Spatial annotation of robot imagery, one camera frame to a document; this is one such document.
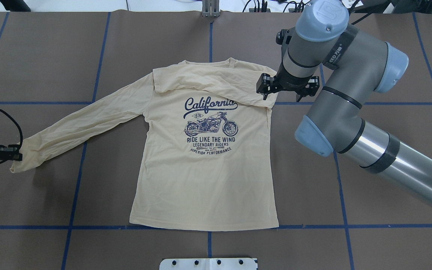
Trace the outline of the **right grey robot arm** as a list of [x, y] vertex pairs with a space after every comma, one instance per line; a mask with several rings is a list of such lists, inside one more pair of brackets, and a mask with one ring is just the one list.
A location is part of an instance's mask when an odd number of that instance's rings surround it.
[[[392, 89], [405, 73], [407, 55], [349, 23], [339, 0], [311, 0], [291, 29], [276, 38], [281, 64], [276, 75], [263, 73], [256, 92], [292, 91], [316, 96], [295, 131], [295, 139], [316, 154], [347, 156], [432, 207], [432, 159], [358, 115], [372, 93]], [[314, 72], [333, 72], [317, 94]]]

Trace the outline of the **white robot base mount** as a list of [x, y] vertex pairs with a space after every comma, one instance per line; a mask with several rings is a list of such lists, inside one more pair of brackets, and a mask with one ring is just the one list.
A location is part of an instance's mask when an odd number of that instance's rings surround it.
[[168, 258], [160, 270], [258, 270], [256, 258]]

